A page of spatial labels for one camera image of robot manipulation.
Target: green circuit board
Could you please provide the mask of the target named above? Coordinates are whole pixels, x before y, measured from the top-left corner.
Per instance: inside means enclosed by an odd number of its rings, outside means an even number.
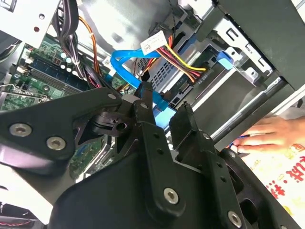
[[[82,174],[90,162],[100,152],[104,139],[99,139],[80,147],[72,157],[69,165],[69,174],[73,179],[77,179]]]
[[[24,107],[29,107],[41,101],[40,99],[27,97],[27,95],[40,97],[38,94],[42,94],[47,96],[48,100],[67,96],[67,94],[63,91],[32,78],[30,74],[26,76],[19,75],[18,77],[12,77],[9,84],[13,84],[18,88],[7,86],[5,89],[6,92],[24,95],[7,94],[1,106],[1,110],[3,111],[13,111]]]
[[[39,49],[33,49],[30,53],[31,56],[38,55],[40,58],[48,60],[53,64],[59,66],[65,58],[61,57],[62,49],[60,45],[53,39],[46,36]]]

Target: metal frame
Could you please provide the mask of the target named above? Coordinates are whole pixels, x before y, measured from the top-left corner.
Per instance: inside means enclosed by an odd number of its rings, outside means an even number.
[[[18,0],[13,12],[0,7],[0,30],[39,48],[59,0]]]
[[[295,90],[305,84],[304,22],[290,0],[218,2]]]

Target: human hand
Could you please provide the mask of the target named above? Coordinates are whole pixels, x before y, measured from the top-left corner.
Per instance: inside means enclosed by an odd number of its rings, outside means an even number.
[[[285,120],[280,117],[264,118],[233,144],[239,153],[285,154],[293,144],[305,146],[305,118]]]

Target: screw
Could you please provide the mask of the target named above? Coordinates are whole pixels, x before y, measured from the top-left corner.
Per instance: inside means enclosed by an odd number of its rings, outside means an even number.
[[[45,18],[45,16],[43,13],[39,14],[39,19],[43,20],[44,18]]]
[[[115,95],[113,95],[113,94],[108,94],[108,97],[111,99],[116,99]]]
[[[176,193],[175,190],[173,190],[170,187],[167,187],[166,189],[164,189],[164,197],[165,199],[170,203],[170,204],[177,204],[179,201],[179,197],[178,194]]]
[[[61,137],[49,137],[47,140],[47,146],[53,150],[62,150],[66,147],[66,142]]]
[[[147,109],[147,108],[148,108],[148,106],[146,106],[146,104],[145,104],[145,103],[141,103],[141,107],[143,107],[143,108],[145,108],[145,109]]]
[[[203,136],[208,140],[210,139],[210,137],[206,133],[203,133]]]
[[[231,157],[233,157],[233,158],[236,158],[236,155],[235,155],[235,153],[233,153],[233,152],[230,152],[229,154],[230,154],[230,156],[231,156]]]
[[[32,128],[24,123],[15,123],[10,126],[10,134],[17,137],[26,137],[32,133]]]
[[[229,218],[230,222],[233,223],[233,225],[236,226],[237,228],[242,227],[242,221],[240,220],[239,216],[235,212],[229,211],[228,218]]]

